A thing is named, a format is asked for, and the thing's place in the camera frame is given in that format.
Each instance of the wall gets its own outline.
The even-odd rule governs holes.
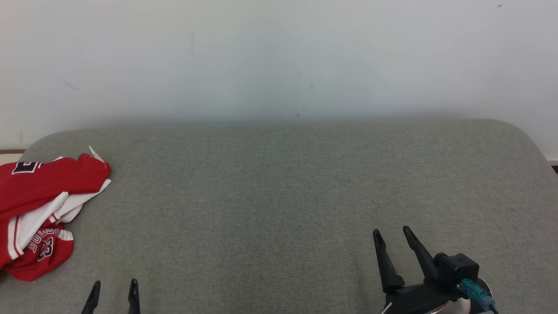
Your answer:
[[[0,148],[122,121],[484,117],[558,157],[555,0],[3,0]]]

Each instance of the gray tablecloth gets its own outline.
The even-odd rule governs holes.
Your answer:
[[[380,313],[372,230],[407,283],[401,231],[480,264],[501,314],[556,313],[558,177],[520,130],[467,120],[67,131],[22,159],[91,145],[113,183],[67,225],[70,259],[0,274],[2,313]]]

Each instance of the brown strip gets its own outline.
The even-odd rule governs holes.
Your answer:
[[[23,154],[25,149],[0,149],[0,155],[4,154]]]

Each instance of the black cable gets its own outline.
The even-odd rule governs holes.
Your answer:
[[[488,308],[494,313],[494,314],[499,314],[498,311],[496,311],[496,308],[494,307],[494,305],[489,305]]]

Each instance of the cable connector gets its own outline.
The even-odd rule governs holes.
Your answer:
[[[496,311],[496,301],[471,279],[463,279],[461,281],[461,291],[470,299],[475,300],[475,302],[483,308],[484,312],[492,311],[496,314],[498,313],[498,311]]]

